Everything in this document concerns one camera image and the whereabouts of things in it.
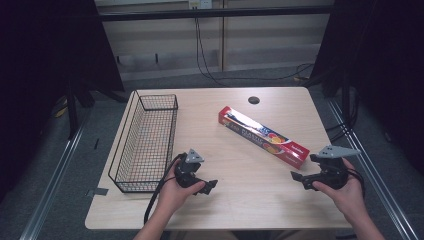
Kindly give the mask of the grey tape piece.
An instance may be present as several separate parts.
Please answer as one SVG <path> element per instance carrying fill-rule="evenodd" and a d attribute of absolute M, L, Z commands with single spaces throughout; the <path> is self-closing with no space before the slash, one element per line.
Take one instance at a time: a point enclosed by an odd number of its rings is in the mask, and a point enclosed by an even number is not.
<path fill-rule="evenodd" d="M 105 188 L 95 188 L 95 189 L 89 189 L 86 192 L 86 195 L 88 197 L 93 198 L 95 195 L 106 196 L 107 193 L 108 193 L 108 190 Z"/>

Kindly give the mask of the person's right hand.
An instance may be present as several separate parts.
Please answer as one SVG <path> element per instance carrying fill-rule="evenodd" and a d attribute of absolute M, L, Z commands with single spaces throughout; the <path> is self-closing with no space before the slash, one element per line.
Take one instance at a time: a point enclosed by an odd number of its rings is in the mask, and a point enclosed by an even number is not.
<path fill-rule="evenodd" d="M 338 210 L 351 225 L 363 221 L 368 216 L 362 187 L 360 181 L 355 177 L 348 176 L 347 183 L 338 190 L 319 181 L 314 181 L 313 186 L 333 200 Z"/>

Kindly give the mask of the person's left hand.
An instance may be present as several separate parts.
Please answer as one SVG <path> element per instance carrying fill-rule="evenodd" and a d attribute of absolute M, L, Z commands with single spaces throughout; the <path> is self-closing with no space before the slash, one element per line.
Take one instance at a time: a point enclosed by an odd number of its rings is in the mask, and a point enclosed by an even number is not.
<path fill-rule="evenodd" d="M 173 164 L 165 177 L 165 183 L 159 193 L 158 203 L 153 213 L 154 216 L 170 218 L 183 206 L 189 196 L 199 192 L 205 186 L 204 182 L 197 182 L 188 188 L 181 187 L 174 174 L 175 166 L 178 163 L 179 161 L 176 161 Z"/>

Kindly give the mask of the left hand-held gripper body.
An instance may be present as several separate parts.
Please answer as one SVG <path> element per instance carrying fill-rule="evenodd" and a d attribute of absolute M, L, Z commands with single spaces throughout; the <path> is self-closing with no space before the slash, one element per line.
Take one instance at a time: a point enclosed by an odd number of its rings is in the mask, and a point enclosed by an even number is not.
<path fill-rule="evenodd" d="M 196 177 L 196 172 L 201 167 L 203 161 L 204 158 L 193 149 L 184 153 L 174 170 L 177 183 L 181 187 L 190 187 L 199 182 L 199 179 Z"/>

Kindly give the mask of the red plastic wrap box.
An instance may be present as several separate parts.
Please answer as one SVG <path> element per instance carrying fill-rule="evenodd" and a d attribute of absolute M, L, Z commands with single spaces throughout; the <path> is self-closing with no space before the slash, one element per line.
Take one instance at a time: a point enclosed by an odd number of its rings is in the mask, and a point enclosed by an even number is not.
<path fill-rule="evenodd" d="M 309 156 L 309 149 L 229 106 L 218 113 L 218 122 L 296 169 Z"/>

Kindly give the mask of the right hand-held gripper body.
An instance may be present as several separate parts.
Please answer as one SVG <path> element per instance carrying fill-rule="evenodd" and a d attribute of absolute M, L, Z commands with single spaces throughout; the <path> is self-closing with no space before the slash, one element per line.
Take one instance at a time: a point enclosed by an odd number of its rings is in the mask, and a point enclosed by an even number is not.
<path fill-rule="evenodd" d="M 311 161 L 317 163 L 321 168 L 319 173 L 321 177 L 316 181 L 333 189 L 340 189 L 347 183 L 350 175 L 361 179 L 361 176 L 353 169 L 349 169 L 343 161 L 344 157 L 355 156 L 360 153 L 361 151 L 357 149 L 328 145 L 318 153 L 311 154 Z"/>

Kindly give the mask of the metal floor rail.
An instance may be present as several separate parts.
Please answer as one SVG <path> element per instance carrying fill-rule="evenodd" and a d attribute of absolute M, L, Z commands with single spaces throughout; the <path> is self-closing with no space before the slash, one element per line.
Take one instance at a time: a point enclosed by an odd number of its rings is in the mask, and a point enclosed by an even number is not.
<path fill-rule="evenodd" d="M 388 189 L 386 183 L 381 178 L 374 163 L 372 162 L 367 151 L 363 147 L 361 141 L 357 137 L 354 130 L 346 130 L 342 127 L 344 137 L 347 139 L 349 145 L 361 153 L 357 156 L 360 165 L 364 169 L 371 185 L 373 186 L 376 194 L 378 195 L 382 205 L 387 211 L 391 221 L 395 225 L 402 240 L 419 240 L 417 232 L 413 229 L 409 219 L 401 209 L 392 193 Z"/>
<path fill-rule="evenodd" d="M 54 198 L 61 185 L 64 174 L 68 168 L 70 161 L 78 147 L 81 136 L 85 130 L 91 111 L 84 110 L 82 112 L 82 120 L 77 127 L 74 135 L 66 141 L 66 146 L 61 154 L 57 166 L 49 180 L 49 183 L 43 192 L 35 210 L 33 211 L 29 221 L 27 222 L 19 240 L 37 240 L 39 233 L 43 227 L 45 219 L 53 204 Z"/>

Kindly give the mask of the black stand leg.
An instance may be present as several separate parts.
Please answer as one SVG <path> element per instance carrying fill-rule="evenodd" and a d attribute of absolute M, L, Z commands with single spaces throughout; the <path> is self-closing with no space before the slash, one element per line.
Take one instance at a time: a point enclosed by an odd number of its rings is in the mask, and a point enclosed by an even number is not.
<path fill-rule="evenodd" d="M 67 83 L 66 98 L 67 98 L 67 109 L 68 109 L 69 126 L 70 126 L 68 139 L 71 140 L 79 129 L 77 109 L 75 104 L 75 96 L 73 93 L 71 80 L 69 80 Z"/>

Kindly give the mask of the white wall power outlet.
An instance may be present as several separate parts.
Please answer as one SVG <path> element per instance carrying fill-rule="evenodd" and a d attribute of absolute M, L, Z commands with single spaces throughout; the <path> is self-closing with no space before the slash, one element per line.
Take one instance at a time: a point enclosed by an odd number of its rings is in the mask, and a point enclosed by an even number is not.
<path fill-rule="evenodd" d="M 194 9 L 211 9 L 212 0 L 188 0 L 189 8 Z"/>

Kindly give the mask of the black horizontal metal bar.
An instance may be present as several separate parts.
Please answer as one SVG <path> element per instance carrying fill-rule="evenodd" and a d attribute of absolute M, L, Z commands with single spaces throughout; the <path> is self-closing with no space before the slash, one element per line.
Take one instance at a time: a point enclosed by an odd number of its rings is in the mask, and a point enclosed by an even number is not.
<path fill-rule="evenodd" d="M 229 8 L 229 9 L 154 11 L 154 12 L 103 13 L 103 14 L 100 14 L 98 18 L 102 22 L 142 21 L 142 20 L 187 19 L 187 18 L 199 19 L 199 18 L 215 18 L 215 17 L 329 14 L 329 13 L 332 13 L 334 10 L 335 10 L 334 6 Z"/>

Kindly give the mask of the dark curtain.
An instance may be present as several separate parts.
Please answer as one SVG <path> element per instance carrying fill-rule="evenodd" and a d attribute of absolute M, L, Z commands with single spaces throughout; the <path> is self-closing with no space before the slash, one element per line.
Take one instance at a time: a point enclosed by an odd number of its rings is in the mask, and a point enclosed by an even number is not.
<path fill-rule="evenodd" d="M 424 0 L 334 0 L 311 78 L 344 83 L 424 175 Z"/>
<path fill-rule="evenodd" d="M 124 89 L 95 0 L 0 0 L 0 202 L 56 101 Z"/>

